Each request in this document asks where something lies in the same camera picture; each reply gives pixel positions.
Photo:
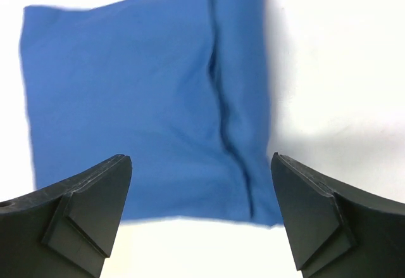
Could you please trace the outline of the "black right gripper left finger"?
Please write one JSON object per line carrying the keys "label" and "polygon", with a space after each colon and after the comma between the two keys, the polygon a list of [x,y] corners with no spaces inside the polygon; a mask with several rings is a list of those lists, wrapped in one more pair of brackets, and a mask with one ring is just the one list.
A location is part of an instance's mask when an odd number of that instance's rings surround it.
{"label": "black right gripper left finger", "polygon": [[1,202],[1,277],[99,277],[132,176],[129,156]]}

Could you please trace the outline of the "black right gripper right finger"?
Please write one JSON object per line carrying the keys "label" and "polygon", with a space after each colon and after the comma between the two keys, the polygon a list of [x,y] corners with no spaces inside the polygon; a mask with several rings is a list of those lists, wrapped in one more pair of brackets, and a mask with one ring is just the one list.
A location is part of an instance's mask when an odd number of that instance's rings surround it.
{"label": "black right gripper right finger", "polygon": [[303,277],[404,277],[404,204],[278,153],[271,172]]}

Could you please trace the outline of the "blue surgical wrap cloth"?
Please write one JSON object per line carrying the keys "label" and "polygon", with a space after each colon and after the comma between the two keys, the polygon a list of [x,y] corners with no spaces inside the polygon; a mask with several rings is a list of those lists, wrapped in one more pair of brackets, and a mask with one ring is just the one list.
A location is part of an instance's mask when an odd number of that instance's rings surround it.
{"label": "blue surgical wrap cloth", "polygon": [[283,222],[266,155],[265,0],[27,6],[20,55],[42,188],[122,153],[125,220]]}

